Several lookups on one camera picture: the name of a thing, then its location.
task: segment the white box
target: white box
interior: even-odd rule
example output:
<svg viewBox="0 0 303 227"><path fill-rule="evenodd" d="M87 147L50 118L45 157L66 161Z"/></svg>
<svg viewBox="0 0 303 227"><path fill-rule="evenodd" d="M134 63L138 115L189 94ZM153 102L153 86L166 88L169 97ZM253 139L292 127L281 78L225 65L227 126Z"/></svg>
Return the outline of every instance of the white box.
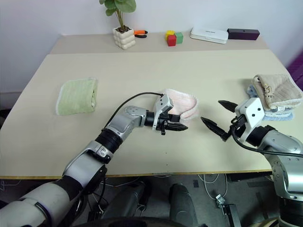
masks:
<svg viewBox="0 0 303 227"><path fill-rule="evenodd" d="M190 33L190 37L193 39L225 44L228 39L228 32L222 30L193 27Z"/></svg>

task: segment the yellow block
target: yellow block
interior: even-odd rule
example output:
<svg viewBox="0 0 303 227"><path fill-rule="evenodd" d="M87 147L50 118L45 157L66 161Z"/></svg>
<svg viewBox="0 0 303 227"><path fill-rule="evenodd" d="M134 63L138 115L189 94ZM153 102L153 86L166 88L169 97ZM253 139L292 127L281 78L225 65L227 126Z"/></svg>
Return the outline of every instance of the yellow block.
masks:
<svg viewBox="0 0 303 227"><path fill-rule="evenodd" d="M165 40L167 40L167 36L174 35L174 34L175 34L175 31L171 31L171 30L167 31L165 34Z"/></svg>

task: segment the red block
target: red block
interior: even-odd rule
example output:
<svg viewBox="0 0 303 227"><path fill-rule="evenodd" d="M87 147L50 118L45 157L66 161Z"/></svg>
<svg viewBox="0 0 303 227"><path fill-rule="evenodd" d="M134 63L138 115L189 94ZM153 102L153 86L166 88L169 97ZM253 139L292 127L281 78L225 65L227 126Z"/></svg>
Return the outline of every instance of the red block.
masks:
<svg viewBox="0 0 303 227"><path fill-rule="evenodd" d="M167 44L168 46L175 46L177 42L177 38L175 35L167 36Z"/></svg>

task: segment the light blue towel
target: light blue towel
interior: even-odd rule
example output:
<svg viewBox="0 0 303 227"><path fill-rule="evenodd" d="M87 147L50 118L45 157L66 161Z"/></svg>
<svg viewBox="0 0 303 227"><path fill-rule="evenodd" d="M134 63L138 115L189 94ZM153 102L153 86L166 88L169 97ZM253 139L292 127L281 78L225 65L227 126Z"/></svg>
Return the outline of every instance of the light blue towel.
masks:
<svg viewBox="0 0 303 227"><path fill-rule="evenodd" d="M249 85L246 92L251 98L258 97L253 85ZM284 111L278 111L278 109L264 111L265 116L263 121L290 121L294 118L292 111L292 108L285 108Z"/></svg>

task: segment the pink towel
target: pink towel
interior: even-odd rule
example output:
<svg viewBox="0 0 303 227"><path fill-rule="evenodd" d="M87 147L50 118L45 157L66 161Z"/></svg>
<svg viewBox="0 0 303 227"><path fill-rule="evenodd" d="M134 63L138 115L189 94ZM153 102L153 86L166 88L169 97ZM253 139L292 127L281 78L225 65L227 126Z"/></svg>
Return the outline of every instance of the pink towel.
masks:
<svg viewBox="0 0 303 227"><path fill-rule="evenodd" d="M180 115L180 123L186 125L188 121L199 116L198 99L193 95L169 88L163 93L166 93L174 104L169 113Z"/></svg>

